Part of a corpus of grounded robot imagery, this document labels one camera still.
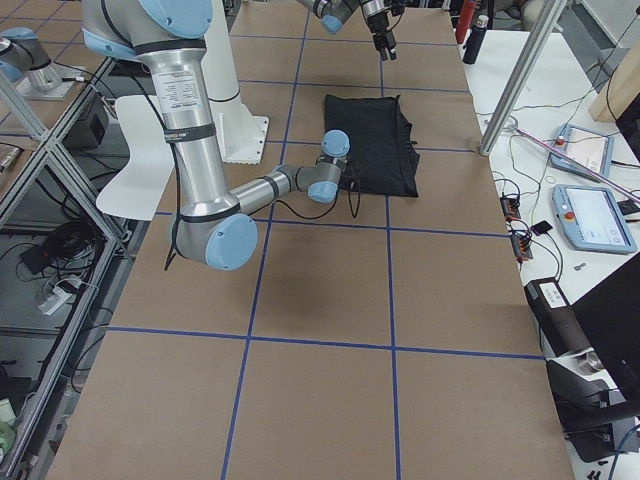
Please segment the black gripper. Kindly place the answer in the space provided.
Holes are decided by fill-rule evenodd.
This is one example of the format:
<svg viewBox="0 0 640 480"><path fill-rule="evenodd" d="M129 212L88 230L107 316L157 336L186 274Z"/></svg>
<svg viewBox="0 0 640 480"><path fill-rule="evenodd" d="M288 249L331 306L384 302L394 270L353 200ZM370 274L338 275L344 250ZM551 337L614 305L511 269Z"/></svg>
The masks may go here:
<svg viewBox="0 0 640 480"><path fill-rule="evenodd" d="M365 22L372 34L374 46L382 61L397 58L396 43L392 39L390 23L387 14L375 14L365 18Z"/></svg>

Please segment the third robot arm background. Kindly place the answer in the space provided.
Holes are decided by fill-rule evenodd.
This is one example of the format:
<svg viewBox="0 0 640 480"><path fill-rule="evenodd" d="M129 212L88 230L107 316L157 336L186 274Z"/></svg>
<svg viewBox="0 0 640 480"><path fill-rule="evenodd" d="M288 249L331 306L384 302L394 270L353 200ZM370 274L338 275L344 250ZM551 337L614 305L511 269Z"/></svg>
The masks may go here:
<svg viewBox="0 0 640 480"><path fill-rule="evenodd" d="M62 100L72 87L42 46L39 37L27 27L1 32L1 72L24 98Z"/></svg>

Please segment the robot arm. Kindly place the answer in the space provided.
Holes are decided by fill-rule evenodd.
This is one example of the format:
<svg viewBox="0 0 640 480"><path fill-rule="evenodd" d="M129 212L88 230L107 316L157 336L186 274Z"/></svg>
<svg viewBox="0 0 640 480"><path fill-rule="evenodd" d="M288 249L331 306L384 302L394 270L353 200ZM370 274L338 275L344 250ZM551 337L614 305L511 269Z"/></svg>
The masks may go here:
<svg viewBox="0 0 640 480"><path fill-rule="evenodd" d="M318 18L330 34L337 34L355 13L361 13L381 60L397 58L396 40L389 16L401 17L405 11L405 1L298 0L298 3Z"/></svg>
<svg viewBox="0 0 640 480"><path fill-rule="evenodd" d="M236 189L227 186L201 62L215 18L209 1L85 1L86 46L138 61L151 73L155 112L169 145L183 197L171 230L174 255L222 270L247 263L258 242L252 213L290 191L334 204L350 141L325 133L311 167L284 165Z"/></svg>

